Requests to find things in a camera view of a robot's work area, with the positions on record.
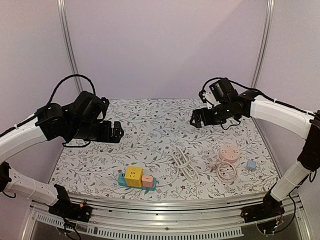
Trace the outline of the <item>teal power strip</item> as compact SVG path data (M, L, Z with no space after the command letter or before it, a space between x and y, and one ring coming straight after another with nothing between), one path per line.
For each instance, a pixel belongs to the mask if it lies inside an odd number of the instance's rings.
M157 179L155 177L153 177L153 187L144 187L144 186L142 186L141 188L129 187L129 186L127 186L126 181L125 181L125 174L120 173L117 178L117 183L120 187L123 187L123 188L138 189L138 190L144 190L144 191L150 192L150 191L156 190Z

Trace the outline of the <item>yellow cube socket adapter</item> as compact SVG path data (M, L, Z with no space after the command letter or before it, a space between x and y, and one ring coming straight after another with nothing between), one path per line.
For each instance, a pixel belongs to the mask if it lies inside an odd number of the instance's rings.
M142 176L144 175L144 170L142 167L129 166L125 172L124 179L129 187L141 188L142 187Z

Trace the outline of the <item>round pink socket hub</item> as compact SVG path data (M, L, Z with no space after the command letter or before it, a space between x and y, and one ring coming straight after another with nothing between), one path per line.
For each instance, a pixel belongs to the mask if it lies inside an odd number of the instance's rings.
M228 163L235 163L240 158L240 150L235 143L223 144L219 147L219 158Z

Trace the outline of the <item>pink cube charger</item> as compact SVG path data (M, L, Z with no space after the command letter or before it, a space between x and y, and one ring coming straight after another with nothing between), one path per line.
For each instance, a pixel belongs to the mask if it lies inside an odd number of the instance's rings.
M152 188L154 185L154 177L150 175L143 175L141 177L142 186L146 188Z

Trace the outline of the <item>light blue cube charger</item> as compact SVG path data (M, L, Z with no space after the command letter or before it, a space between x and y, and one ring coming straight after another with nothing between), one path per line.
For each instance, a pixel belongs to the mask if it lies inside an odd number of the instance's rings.
M257 167L257 163L254 160L248 160L246 163L246 170L254 171Z

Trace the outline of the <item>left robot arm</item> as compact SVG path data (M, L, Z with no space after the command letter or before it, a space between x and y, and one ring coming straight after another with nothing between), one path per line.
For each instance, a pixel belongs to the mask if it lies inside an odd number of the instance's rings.
M19 194L28 199L46 204L63 216L74 213L66 189L27 177L12 168L7 160L23 150L56 138L64 140L68 148L73 139L117 144L124 136L119 121L105 120L109 100L98 97L96 91L83 90L74 102L61 106L50 96L46 105L37 109L27 119L12 126L0 135L0 190Z

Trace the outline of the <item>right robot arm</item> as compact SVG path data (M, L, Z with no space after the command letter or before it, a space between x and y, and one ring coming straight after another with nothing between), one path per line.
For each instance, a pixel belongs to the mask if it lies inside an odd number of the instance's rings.
M195 109L190 124L222 127L228 119L239 122L242 117L267 122L296 135L304 145L296 162L273 185L263 198L258 213L269 218L278 204L298 188L310 173L320 168L320 113L303 110L271 98L262 91L244 86L227 77L207 80L198 93L206 104Z

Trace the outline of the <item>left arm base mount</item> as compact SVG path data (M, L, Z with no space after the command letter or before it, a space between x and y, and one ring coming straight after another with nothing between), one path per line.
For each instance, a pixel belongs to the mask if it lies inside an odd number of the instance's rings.
M75 220L88 223L93 208L86 202L73 203L65 200L58 200L54 205L49 206L48 212L68 220Z

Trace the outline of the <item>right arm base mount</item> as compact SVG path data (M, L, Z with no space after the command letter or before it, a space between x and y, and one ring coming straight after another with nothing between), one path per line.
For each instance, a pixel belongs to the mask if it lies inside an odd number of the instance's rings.
M281 204L272 206L267 203L260 203L243 207L240 217L244 219L245 223L250 223L280 216L284 213L285 209Z

